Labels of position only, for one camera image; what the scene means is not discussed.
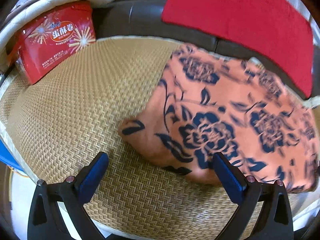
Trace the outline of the dark brown leather sofa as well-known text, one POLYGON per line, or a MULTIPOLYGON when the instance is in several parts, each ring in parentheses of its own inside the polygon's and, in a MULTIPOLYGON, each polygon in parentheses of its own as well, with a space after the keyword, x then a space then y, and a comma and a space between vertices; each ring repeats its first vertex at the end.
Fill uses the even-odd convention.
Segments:
POLYGON ((94 8, 93 25, 98 38, 111 36, 154 36, 192 43, 221 55, 248 60, 256 57, 267 70, 277 74, 301 98, 307 99, 293 80, 272 59, 223 38, 199 30, 162 22, 161 14, 167 0, 115 0, 105 8, 94 8))

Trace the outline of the woven bamboo sofa mat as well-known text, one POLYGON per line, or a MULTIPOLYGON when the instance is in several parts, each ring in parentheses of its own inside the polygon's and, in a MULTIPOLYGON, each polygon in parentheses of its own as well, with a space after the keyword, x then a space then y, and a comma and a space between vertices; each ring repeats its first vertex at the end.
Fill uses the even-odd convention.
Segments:
POLYGON ((1 138, 32 180, 56 183, 106 152, 109 167, 85 208, 108 229, 149 239, 211 239, 235 211, 218 183, 154 165, 119 134, 141 113, 182 43, 117 37, 95 42, 38 83, 9 76, 1 138))

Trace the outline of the white quilted folded blanket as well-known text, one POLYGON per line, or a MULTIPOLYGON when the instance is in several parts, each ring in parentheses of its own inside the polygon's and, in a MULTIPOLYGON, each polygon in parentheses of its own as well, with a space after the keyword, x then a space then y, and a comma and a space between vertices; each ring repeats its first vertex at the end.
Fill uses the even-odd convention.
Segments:
MULTIPOLYGON (((7 61, 6 45, 11 37, 25 24, 59 5, 80 0, 29 0, 24 5, 11 12, 1 29, 1 74, 4 74, 9 64, 7 61)), ((114 0, 86 0, 94 7, 104 7, 114 0)))

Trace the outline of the red knit blanket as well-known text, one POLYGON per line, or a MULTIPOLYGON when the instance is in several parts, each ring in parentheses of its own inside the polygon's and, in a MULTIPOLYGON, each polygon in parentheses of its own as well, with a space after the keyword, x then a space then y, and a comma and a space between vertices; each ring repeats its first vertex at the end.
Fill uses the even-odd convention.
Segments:
POLYGON ((311 95, 312 30, 287 0, 167 0, 162 20, 257 51, 311 95))

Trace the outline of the orange black floral garment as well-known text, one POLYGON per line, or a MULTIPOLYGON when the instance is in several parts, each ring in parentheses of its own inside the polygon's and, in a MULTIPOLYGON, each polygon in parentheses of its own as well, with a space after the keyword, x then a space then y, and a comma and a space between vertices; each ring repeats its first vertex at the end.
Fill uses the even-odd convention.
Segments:
POLYGON ((281 180, 288 192, 317 185, 312 110, 276 74, 191 44, 172 52, 146 107, 119 134, 149 162, 198 183, 220 182, 213 157, 222 153, 244 175, 281 180))

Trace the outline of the red gift box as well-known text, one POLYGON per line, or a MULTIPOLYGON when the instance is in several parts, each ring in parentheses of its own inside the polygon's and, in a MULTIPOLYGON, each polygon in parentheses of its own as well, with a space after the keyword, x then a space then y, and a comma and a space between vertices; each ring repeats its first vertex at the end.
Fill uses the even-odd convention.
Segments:
POLYGON ((16 63, 33 85, 95 41, 90 3, 71 2, 42 13, 18 30, 8 60, 16 63))

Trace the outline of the blue yellow sprayer bottle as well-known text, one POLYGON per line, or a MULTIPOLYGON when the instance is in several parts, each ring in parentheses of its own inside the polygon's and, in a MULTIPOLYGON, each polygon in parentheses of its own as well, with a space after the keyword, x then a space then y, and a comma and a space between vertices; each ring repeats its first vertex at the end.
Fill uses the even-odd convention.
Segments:
POLYGON ((13 158, 2 141, 0 141, 0 160, 8 166, 23 172, 23 168, 21 168, 18 162, 13 158))

